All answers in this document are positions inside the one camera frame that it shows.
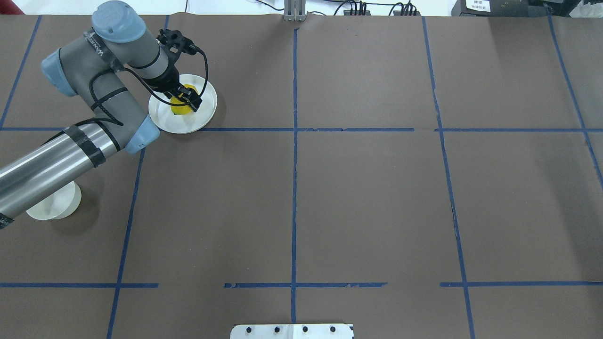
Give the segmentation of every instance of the metal arm tube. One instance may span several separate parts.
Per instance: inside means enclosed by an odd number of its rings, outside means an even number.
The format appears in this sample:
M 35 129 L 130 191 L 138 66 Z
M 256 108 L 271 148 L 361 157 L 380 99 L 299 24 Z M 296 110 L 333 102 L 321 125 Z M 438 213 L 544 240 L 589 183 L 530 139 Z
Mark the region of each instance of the metal arm tube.
M 108 158 L 117 153 L 96 124 L 80 127 Z M 0 214 L 14 219 L 93 168 L 92 161 L 67 135 L 61 135 L 0 169 Z M 8 225 L 0 222 L 0 229 Z

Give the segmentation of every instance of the paper plate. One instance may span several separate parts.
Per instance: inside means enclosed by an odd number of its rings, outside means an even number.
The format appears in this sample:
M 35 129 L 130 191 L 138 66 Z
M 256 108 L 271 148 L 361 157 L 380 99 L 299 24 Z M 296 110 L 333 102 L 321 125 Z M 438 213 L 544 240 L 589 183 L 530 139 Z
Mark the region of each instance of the paper plate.
M 193 74 L 180 74 L 181 84 L 191 84 L 201 90 L 203 88 L 204 78 Z M 169 99 L 163 93 L 157 93 L 157 96 L 165 101 Z M 149 99 L 149 115 L 151 120 L 159 128 L 166 132 L 185 134 L 199 130 L 205 126 L 213 117 L 218 105 L 218 94 L 212 84 L 207 82 L 205 92 L 201 96 L 203 100 L 196 112 L 185 115 L 175 115 L 170 105 L 164 104 L 155 97 Z
M 80 187 L 75 182 L 70 182 L 28 209 L 27 214 L 38 220 L 62 219 L 75 212 L 80 201 Z

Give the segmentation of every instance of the metal bracket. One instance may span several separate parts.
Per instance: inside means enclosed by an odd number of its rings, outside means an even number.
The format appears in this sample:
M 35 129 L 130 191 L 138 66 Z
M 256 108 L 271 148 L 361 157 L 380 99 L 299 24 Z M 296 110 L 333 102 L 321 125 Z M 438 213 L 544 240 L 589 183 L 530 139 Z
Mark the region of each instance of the metal bracket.
M 306 0 L 285 0 L 285 21 L 306 21 Z
M 354 339 L 351 324 L 237 325 L 230 339 Z

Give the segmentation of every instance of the yellow object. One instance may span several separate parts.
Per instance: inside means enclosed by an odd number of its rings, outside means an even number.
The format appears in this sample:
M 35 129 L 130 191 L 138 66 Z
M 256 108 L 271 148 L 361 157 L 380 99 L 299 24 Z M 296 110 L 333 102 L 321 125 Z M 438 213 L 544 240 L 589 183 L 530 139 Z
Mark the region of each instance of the yellow object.
M 197 88 L 195 86 L 190 85 L 190 84 L 185 84 L 184 86 L 186 88 L 188 88 L 188 89 L 194 90 L 195 93 L 199 94 L 199 92 L 197 92 Z M 183 104 L 184 102 L 180 101 L 179 98 L 180 97 L 178 97 L 178 98 L 172 97 L 169 100 L 169 103 L 171 103 L 171 104 Z M 171 108 L 172 108 L 172 113 L 176 114 L 176 115 L 185 115 L 185 114 L 188 114 L 188 113 L 192 112 L 192 109 L 189 106 L 171 106 Z

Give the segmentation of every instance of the blue joint cap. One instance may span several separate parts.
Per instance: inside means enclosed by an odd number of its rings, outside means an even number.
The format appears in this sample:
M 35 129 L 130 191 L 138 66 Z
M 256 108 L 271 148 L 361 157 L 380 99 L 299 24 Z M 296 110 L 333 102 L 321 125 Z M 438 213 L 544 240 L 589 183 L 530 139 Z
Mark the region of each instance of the blue joint cap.
M 123 1 L 107 1 L 92 13 L 92 27 L 111 42 L 132 42 L 147 31 L 144 20 Z
M 134 154 L 145 148 L 148 144 L 159 138 L 159 128 L 155 126 L 151 117 L 147 115 L 145 121 L 140 124 L 136 133 L 128 144 L 125 146 L 125 151 Z
M 57 49 L 51 55 L 47 56 L 46 59 L 42 60 L 40 67 L 42 68 L 42 73 L 44 73 L 46 79 L 48 79 L 48 82 L 56 87 L 59 92 L 68 97 L 73 97 L 77 95 L 77 93 L 71 88 L 71 85 L 63 72 L 61 58 L 58 56 L 60 50 L 60 48 Z

